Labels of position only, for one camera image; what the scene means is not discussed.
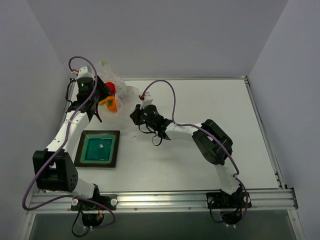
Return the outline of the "translucent white plastic bag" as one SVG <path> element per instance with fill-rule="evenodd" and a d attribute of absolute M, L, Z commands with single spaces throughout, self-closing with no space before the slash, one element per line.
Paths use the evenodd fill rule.
<path fill-rule="evenodd" d="M 140 91 L 138 88 L 126 85 L 122 77 L 112 70 L 107 61 L 100 61 L 96 65 L 99 77 L 104 83 L 113 82 L 116 88 L 115 96 L 117 112 L 111 112 L 105 104 L 98 105 L 98 112 L 102 123 L 110 129 L 123 130 L 131 126 L 130 114 L 139 103 Z"/>

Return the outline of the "orange fake persimmon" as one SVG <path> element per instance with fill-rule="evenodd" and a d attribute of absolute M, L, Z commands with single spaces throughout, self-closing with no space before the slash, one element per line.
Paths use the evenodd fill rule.
<path fill-rule="evenodd" d="M 105 105 L 106 105 L 106 108 L 107 108 L 110 112 L 117 112 L 117 111 L 118 111 L 115 96 L 108 96 L 108 97 L 104 100 L 104 103 L 105 103 Z"/>

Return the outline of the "yellow fake pear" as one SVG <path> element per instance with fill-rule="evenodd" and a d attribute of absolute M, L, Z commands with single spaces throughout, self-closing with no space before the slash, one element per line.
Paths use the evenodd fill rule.
<path fill-rule="evenodd" d="M 99 102 L 98 102 L 98 104 L 99 104 L 99 105 L 103 105 L 103 104 L 105 104 L 105 103 L 106 103 L 106 101 L 107 101 L 107 99 L 105 98 L 105 99 L 103 99 L 103 100 L 99 101 Z"/>

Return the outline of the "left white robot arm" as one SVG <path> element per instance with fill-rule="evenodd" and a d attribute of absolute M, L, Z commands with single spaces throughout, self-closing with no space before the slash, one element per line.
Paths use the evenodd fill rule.
<path fill-rule="evenodd" d="M 76 100 L 70 103 L 60 130 L 44 150 L 33 154 L 35 182 L 40 190 L 79 196 L 88 209 L 95 210 L 101 203 L 101 197 L 96 193 L 97 185 L 79 177 L 72 153 L 83 130 L 93 116 L 99 115 L 99 102 L 110 95 L 110 90 L 99 76 L 77 77 L 75 82 L 78 86 Z"/>

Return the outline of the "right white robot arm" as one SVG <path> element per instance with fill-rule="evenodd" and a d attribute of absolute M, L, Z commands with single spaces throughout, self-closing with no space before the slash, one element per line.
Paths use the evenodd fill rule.
<path fill-rule="evenodd" d="M 240 201 L 241 183 L 236 179 L 240 171 L 232 159 L 231 138 L 212 120 L 202 123 L 178 123 L 159 114 L 153 104 L 135 106 L 130 115 L 136 126 L 145 125 L 162 140 L 194 142 L 201 155 L 213 164 L 217 172 L 223 203 L 234 206 Z"/>

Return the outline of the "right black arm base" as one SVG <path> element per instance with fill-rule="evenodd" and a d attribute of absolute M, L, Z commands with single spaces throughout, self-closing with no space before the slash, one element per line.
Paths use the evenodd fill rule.
<path fill-rule="evenodd" d="M 248 209 L 252 207 L 250 194 L 241 190 L 232 195 L 223 191 L 207 192 L 206 203 L 214 222 L 233 228 L 243 222 Z"/>

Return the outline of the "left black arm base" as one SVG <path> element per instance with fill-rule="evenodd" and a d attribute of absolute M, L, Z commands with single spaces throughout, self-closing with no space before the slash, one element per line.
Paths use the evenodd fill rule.
<path fill-rule="evenodd" d="M 91 199 L 73 198 L 70 209 L 79 212 L 85 227 L 98 229 L 115 223 L 117 204 L 116 194 L 96 195 Z"/>

